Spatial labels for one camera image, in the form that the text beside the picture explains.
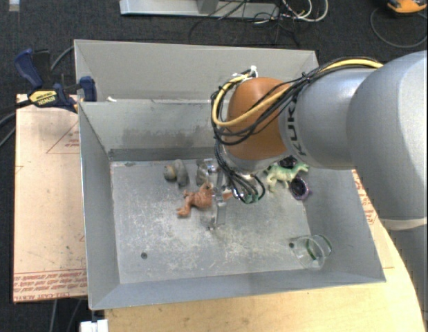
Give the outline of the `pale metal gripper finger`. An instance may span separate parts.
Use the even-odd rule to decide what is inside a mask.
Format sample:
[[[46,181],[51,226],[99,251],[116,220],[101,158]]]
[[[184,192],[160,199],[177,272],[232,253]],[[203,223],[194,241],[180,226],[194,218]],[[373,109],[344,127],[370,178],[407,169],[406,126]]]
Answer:
[[[216,217],[215,225],[220,226],[224,225],[226,221],[227,214],[227,201],[223,198],[222,194],[216,196]]]
[[[216,228],[217,212],[217,204],[213,203],[207,221],[207,227],[209,230],[214,230]]]

